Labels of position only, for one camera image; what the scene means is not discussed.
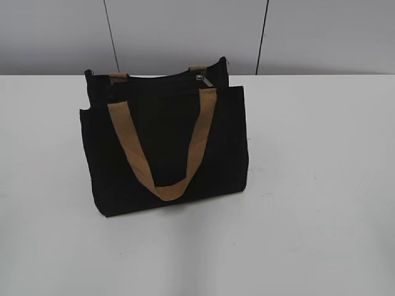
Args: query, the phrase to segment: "tote bag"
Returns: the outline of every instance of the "tote bag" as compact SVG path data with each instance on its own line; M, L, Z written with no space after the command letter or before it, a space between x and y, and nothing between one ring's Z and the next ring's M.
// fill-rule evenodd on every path
M211 67L221 69L224 59ZM99 77L105 85L90 84L96 78L85 73L91 108L80 111L83 146L103 215L244 190L243 87L228 87L227 71L209 69L142 80Z

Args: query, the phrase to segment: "table surface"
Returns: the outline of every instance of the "table surface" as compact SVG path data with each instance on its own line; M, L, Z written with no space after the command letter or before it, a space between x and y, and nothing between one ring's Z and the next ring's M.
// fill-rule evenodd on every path
M83 76L0 76L0 295L395 295L395 76L232 76L243 193L113 218Z

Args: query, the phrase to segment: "white wall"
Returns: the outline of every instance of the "white wall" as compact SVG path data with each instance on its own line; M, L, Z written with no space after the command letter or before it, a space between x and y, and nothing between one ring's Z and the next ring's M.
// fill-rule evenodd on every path
M395 73L395 0L271 0L260 74Z
M255 72L265 0L107 0L121 70ZM260 74L395 73L395 0L272 0ZM2 0L0 74L116 70L102 0Z

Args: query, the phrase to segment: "tan strap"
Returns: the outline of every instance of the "tan strap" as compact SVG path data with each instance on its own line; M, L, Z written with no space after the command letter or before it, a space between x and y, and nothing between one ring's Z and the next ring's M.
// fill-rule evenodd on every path
M119 82L127 82L128 81L128 73L110 72L109 78L110 78L110 84L119 83Z
M190 71L206 71L207 66L190 66L189 70Z
M164 201L175 200L183 195L189 182L202 163L215 104L217 102L217 90L215 88L200 89L199 100L200 113L189 144L186 178L171 186L164 187L155 187L151 169L144 155L133 119L130 115L128 102L108 104L115 132L137 179L149 191Z

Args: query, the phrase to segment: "zipper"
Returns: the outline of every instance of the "zipper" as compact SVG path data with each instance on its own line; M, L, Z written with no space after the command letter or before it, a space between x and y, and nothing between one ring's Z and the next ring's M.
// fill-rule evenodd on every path
M208 87L212 88L214 85L203 75L196 75L196 80L203 81Z

